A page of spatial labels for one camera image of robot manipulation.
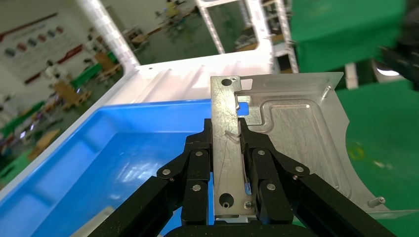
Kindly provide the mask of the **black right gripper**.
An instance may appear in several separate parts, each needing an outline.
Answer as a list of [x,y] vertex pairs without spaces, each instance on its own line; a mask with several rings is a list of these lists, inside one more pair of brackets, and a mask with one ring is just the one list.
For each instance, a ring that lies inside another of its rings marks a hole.
[[419,0],[406,0],[396,48],[381,47],[384,63],[410,82],[419,81]]

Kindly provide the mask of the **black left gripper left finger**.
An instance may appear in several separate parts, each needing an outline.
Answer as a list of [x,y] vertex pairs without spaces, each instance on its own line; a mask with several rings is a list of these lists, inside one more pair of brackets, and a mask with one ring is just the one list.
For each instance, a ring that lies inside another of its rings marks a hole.
[[208,225],[211,172],[211,120],[186,138],[184,151],[151,176],[91,234],[92,237],[157,237],[174,211],[181,226],[168,237],[191,237],[187,226]]

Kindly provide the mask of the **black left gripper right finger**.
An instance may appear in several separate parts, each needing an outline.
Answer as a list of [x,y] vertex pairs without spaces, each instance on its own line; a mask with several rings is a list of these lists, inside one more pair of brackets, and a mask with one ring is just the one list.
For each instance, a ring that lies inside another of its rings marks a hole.
[[390,237],[392,232],[308,167],[277,151],[266,134],[238,120],[246,171],[264,224],[301,222],[303,235],[317,237]]

